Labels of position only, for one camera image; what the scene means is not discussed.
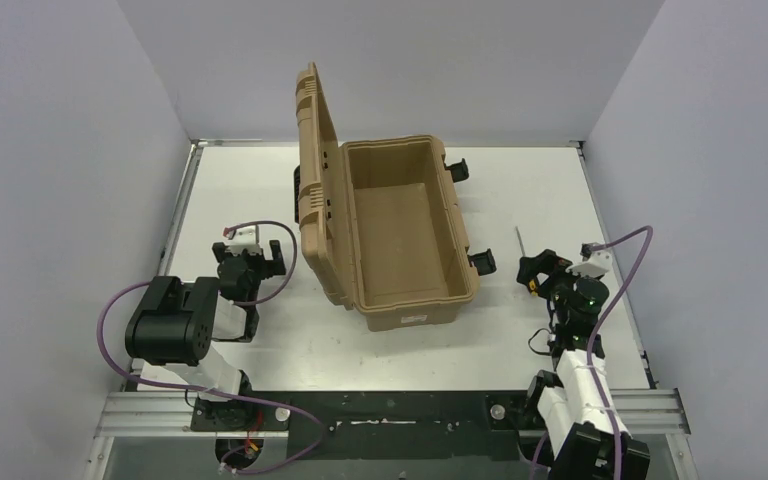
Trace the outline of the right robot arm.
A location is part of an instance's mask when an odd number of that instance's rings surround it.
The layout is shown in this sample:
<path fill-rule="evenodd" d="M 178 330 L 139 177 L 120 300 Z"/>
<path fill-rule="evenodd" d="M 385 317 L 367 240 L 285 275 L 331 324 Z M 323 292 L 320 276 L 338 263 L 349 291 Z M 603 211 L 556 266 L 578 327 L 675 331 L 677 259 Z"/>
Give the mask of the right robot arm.
<path fill-rule="evenodd" d="M 531 461 L 549 447 L 550 479 L 644 479 L 649 472 L 648 445 L 631 435 L 608 387 L 599 334 L 610 296 L 606 272 L 606 256 L 589 251 L 578 263 L 550 249 L 519 260 L 517 282 L 546 300 L 550 315 L 553 368 L 534 377 L 523 401 L 525 419 L 545 429 Z"/>

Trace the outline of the tan plastic tool bin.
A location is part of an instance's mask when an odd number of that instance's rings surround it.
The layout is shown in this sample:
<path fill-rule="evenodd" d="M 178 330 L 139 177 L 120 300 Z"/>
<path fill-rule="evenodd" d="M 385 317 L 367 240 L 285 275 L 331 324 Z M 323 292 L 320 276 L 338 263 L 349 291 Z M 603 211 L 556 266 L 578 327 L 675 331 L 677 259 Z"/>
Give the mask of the tan plastic tool bin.
<path fill-rule="evenodd" d="M 455 189 L 467 163 L 428 134 L 340 141 L 315 64 L 295 99 L 300 250 L 328 300 L 373 332 L 455 321 L 496 270 L 470 249 Z"/>

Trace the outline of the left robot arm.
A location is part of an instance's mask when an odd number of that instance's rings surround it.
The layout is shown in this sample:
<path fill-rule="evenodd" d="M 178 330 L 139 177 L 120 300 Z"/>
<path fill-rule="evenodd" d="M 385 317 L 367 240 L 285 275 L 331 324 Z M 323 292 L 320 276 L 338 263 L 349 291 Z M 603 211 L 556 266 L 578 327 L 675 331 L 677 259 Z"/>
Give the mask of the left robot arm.
<path fill-rule="evenodd" d="M 156 276 L 149 283 L 125 332 L 127 353 L 160 366 L 191 385 L 196 427 L 242 431 L 256 425 L 262 410 L 245 394 L 245 372 L 228 363 L 217 343 L 249 343 L 260 315 L 254 306 L 262 282 L 287 273 L 281 244 L 263 249 L 258 240 L 226 240 L 211 247 L 215 275 L 190 283 Z"/>

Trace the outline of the aluminium frame rail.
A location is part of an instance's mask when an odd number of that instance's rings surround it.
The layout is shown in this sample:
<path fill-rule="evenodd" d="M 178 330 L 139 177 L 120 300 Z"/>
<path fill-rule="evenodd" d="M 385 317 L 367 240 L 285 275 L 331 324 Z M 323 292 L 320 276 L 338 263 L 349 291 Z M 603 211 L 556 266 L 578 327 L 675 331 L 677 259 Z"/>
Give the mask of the aluminium frame rail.
<path fill-rule="evenodd" d="M 334 408 L 324 406 L 325 392 L 301 392 L 299 399 L 316 400 L 317 407 L 307 410 L 327 425 L 328 431 L 346 425 L 417 425 L 421 422 L 443 426 L 463 426 L 468 422 L 487 422 L 490 405 L 483 394 L 455 391 L 434 394 L 422 400 L 417 414 L 397 413 L 394 392 L 378 392 L 379 407 L 357 407 L 358 393 L 336 394 Z M 625 389 L 612 393 L 620 419 L 633 435 L 691 433 L 690 424 L 676 390 Z M 118 392 L 108 396 L 99 424 L 97 438 L 244 438 L 241 429 L 218 426 L 195 427 L 195 410 L 185 404 L 184 395 L 172 391 Z"/>

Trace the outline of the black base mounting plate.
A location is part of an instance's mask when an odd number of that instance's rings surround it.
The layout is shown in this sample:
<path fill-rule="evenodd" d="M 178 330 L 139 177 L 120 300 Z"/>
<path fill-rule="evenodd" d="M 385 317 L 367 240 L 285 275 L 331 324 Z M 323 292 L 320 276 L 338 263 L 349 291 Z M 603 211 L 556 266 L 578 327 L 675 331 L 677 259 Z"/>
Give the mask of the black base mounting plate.
<path fill-rule="evenodd" d="M 264 404 L 194 403 L 195 432 L 276 435 L 310 460 L 530 456 L 545 430 L 535 401 L 514 391 L 261 391 Z"/>

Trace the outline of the yellow black handled screwdriver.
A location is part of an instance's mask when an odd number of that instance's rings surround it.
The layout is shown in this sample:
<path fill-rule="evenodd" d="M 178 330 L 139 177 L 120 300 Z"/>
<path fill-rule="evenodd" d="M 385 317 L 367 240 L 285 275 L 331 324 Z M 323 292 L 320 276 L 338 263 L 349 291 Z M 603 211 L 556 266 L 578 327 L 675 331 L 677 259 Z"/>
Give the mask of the yellow black handled screwdriver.
<path fill-rule="evenodd" d="M 521 253 L 519 263 L 518 263 L 516 281 L 519 284 L 525 286 L 530 295 L 537 296 L 538 295 L 537 285 L 536 285 L 537 273 L 535 270 L 535 258 L 532 256 L 528 256 L 526 254 L 522 233 L 519 227 L 515 226 L 514 231 L 517 238 L 519 250 Z"/>

